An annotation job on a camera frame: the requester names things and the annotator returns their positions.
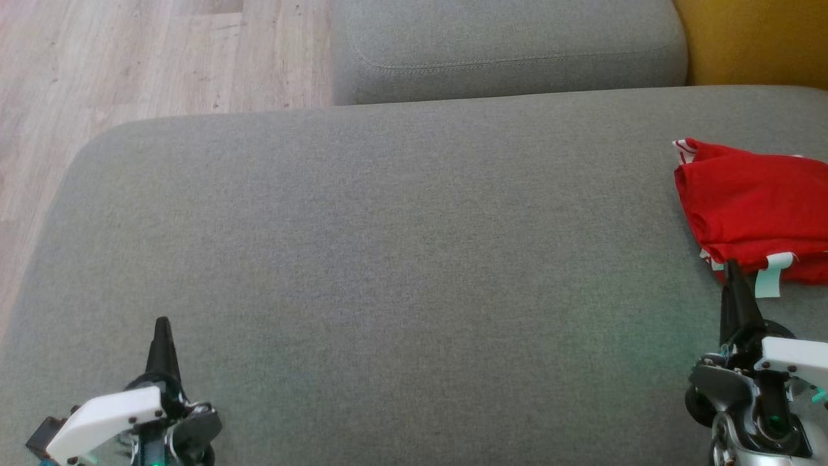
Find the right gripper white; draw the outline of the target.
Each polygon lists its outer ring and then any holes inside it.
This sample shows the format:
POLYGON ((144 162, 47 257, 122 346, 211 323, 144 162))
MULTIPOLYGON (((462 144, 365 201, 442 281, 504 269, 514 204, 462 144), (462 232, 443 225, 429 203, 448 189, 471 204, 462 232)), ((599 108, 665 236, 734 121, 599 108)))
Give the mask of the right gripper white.
POLYGON ((725 448, 815 448, 790 404, 796 383, 826 389, 826 343, 766 336, 766 322, 736 260, 724 265, 718 352, 695 363, 687 413, 725 448))

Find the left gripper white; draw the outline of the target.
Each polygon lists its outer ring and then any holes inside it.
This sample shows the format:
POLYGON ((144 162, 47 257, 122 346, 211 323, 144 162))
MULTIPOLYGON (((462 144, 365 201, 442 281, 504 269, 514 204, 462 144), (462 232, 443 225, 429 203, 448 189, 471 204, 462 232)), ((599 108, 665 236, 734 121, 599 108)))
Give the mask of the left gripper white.
POLYGON ((215 464, 211 443, 224 425, 210 403, 190 403, 184 398, 167 316, 155 322, 143 383, 164 383, 169 390, 145 386, 80 405, 45 443, 45 463, 95 464, 92 451, 125 434, 132 465, 215 464))

